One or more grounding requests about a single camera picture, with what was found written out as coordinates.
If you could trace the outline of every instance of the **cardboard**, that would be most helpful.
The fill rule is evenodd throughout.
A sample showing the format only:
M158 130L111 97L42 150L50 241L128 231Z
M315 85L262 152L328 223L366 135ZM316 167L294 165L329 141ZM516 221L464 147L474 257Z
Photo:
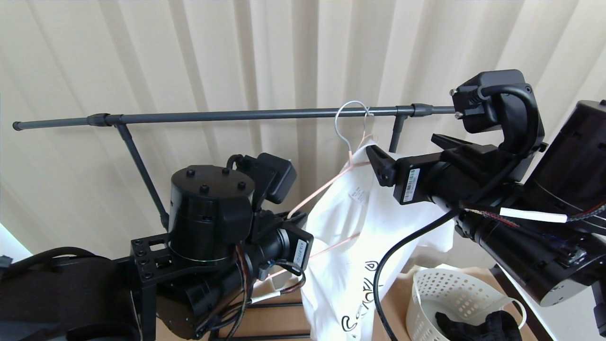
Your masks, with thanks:
M417 268L413 268L406 274L399 274L398 278L390 288L389 292L382 301L382 307L390 323L390 326L396 337L400 341L410 341L406 332L406 310L408 309L408 301L410 300L413 274L417 271ZM488 283L500 292L503 292L499 283L494 279L490 271L487 269L479 268L468 268L462 269L462 272L472 275L484 282ZM275 297L263 301L263 303L278 303L278 302L300 302L301 294L294 292L289 295ZM509 304L505 307L505 310L509 312L517 321L520 321L521 315L514 307ZM158 340L166 341L177 341L181 340L172 334L162 323L157 320L156 322L156 338ZM387 333L381 325L379 316L375 312L375 323L373 326L373 341L389 341ZM266 335L277 335L277 334L306 334L309 333L309 323L305 318L302 306L296 307L283 307L283 308L260 308L260 309L247 309L244 319L238 328L235 336L266 336ZM220 337L225 337L229 332L229 327L224 328L219 333ZM521 329L523 341L537 341L537 338L533 335L530 328L525 325Z

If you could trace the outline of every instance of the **white plastic basket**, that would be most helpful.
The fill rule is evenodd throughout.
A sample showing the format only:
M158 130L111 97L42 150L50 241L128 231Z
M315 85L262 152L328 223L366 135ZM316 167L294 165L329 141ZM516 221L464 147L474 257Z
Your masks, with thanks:
M476 277L446 269L415 273L406 329L412 341L448 341L436 322L436 312L452 321L480 325L491 312L515 302L522 311L518 327L526 323L526 310L516 299L506 297Z

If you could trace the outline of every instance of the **beige curtain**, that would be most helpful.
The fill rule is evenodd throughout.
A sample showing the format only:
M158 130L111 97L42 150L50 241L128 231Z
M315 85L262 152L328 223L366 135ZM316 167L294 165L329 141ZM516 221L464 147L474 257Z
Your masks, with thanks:
M606 98L606 1L0 1L0 221L32 252L61 245L110 257L162 232L115 129L15 132L12 121L209 110L450 105L480 71L534 85L547 140L577 100ZM393 118L370 120L387 147ZM343 119L361 136L361 119ZM154 124L131 130L164 204L170 176L231 154L292 159L288 209L337 173L331 119ZM407 120L399 152L468 136L451 115Z

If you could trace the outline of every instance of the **silver metal hook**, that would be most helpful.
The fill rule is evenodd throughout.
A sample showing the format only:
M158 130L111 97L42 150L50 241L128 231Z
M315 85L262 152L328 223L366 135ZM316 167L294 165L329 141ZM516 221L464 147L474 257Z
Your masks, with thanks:
M351 152L351 144L349 143L349 140L348 140L348 139L346 139L346 138L343 136L343 134L341 134L341 132L339 131L339 125L337 124L337 121L338 121L338 119L339 119L339 115L341 114L341 112L343 111L343 109L344 109L346 106L348 106L349 104L351 104L351 103L356 103L356 104L361 105L361 106L364 108L364 110L366 111L366 113L364 113L364 122L362 123L362 125L363 125L363 127L364 127L364 134L366 134L366 117L367 117L367 116L374 116L374 115L373 115L373 114L372 114L372 113L369 111L369 108L370 108L370 107L365 106L365 105L364 105L364 103L362 103L362 102L360 102L360 101L349 101L349 102L347 102L347 103L343 104L343 105L342 105L342 106L339 108L339 110L337 110L337 114L335 115L335 132L337 133L337 135L338 135L338 136L339 136L339 137L340 137L340 138L341 138L343 141L345 141L345 143L347 143L347 148L349 149L349 151L350 151L350 152Z

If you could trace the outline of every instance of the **clothes hanger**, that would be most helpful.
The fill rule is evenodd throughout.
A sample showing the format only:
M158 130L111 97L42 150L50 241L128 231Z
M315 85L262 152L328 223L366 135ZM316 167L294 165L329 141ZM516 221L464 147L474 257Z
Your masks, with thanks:
M293 214L300 209L301 207L303 207L303 205L307 204L312 198L314 198L315 196L317 196L318 194L320 194L323 190L325 190L326 188L328 188L332 183L334 183L336 180L338 180L339 178L341 178L345 173L349 172L350 170L356 168L356 167L360 167L360 166L365 166L367 164L370 164L370 162L361 162L361 163L354 163L353 162L353 152L351 151L351 144L349 143L349 140L346 139L343 134L341 134L341 132L339 131L339 125L337 124L338 119L339 119L339 114L341 114L341 111L343 111L343 109L348 106L349 104L352 103L356 103L361 105L364 110L366 111L366 113L364 113L364 122L363 122L363 127L364 127L364 131L362 133L362 140L360 141L360 145L358 146L358 149L360 148L360 146L362 146L362 143L364 142L364 140L366 140L368 137L371 137L371 135L366 136L366 117L367 116L374 116L372 113L370 113L370 111L368 110L368 107L364 105L364 103L360 102L360 101L349 101L345 104L343 104L339 110L337 110L337 114L335 115L335 132L337 133L337 136L340 137L343 141L345 141L345 143L347 143L347 156L349 159L348 162L348 166L340 173L337 174L337 176L335 176L334 178L330 179L327 183L325 183L324 185L322 185L322 187L318 188L315 192L313 192L309 197L303 199L302 202L300 202L297 206L295 206L295 208L293 208L287 215L287 219L290 219Z

